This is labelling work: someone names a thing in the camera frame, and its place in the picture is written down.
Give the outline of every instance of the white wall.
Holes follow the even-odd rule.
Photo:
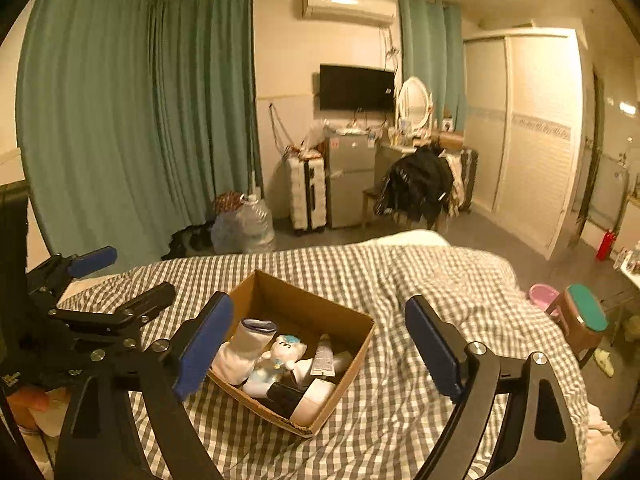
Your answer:
[[[631,117],[620,110],[620,102],[637,105],[638,90],[632,56],[607,52],[607,57],[595,57],[596,68],[604,80],[605,114],[603,151],[615,158],[627,149],[627,137],[640,145],[640,116]]]
[[[473,34],[476,34],[478,32],[482,32],[482,30],[483,29],[480,28],[478,23],[462,16],[462,38],[463,39]]]
[[[24,179],[20,150],[15,137],[15,86],[24,32],[35,0],[30,0],[2,44],[0,44],[0,186]],[[27,213],[27,268],[33,269],[49,257],[31,203]]]
[[[400,48],[399,22],[392,25],[394,46]],[[385,67],[385,47],[379,28],[356,23],[303,20],[302,0],[254,0],[255,87],[260,161],[264,195],[276,218],[289,214],[289,191],[281,156],[273,139],[268,107],[276,105],[294,142],[328,119],[346,124],[352,114],[320,112],[321,63]],[[387,65],[392,70],[392,63]],[[400,81],[401,67],[396,81]]]
[[[15,85],[24,31],[35,0],[29,3],[15,20],[9,34],[0,44],[0,154],[16,148]]]
[[[640,103],[640,57],[636,57],[634,60],[634,67],[636,69],[636,88],[638,90],[638,102]]]

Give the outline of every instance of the red fire extinguisher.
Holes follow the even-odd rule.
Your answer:
[[[609,253],[611,252],[611,247],[613,242],[616,241],[616,234],[613,231],[607,231],[604,233],[602,237],[602,243],[600,244],[600,248],[598,249],[598,253],[596,254],[596,260],[600,260],[603,262],[609,257]]]

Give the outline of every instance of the blue gripper pad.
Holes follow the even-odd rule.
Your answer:
[[[72,278],[82,278],[96,270],[113,265],[117,258],[118,251],[111,246],[106,246],[97,251],[74,258],[66,272]]]
[[[439,325],[445,324],[439,318],[438,322]],[[404,323],[439,393],[456,403],[462,394],[458,361],[440,335],[441,327],[436,327],[420,306],[416,296],[408,300],[404,306]]]
[[[233,318],[234,302],[228,295],[216,292],[196,319],[185,321],[200,326],[180,356],[180,370],[174,384],[174,393],[180,400],[186,399],[202,384]]]

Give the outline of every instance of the wardrobe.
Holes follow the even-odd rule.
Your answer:
[[[575,232],[581,153],[593,137],[586,48],[571,29],[496,30],[465,40],[465,63],[474,209],[549,259]]]

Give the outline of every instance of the white bottle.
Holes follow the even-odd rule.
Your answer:
[[[238,210],[243,253],[270,253],[275,249],[271,211],[255,195],[243,195]]]

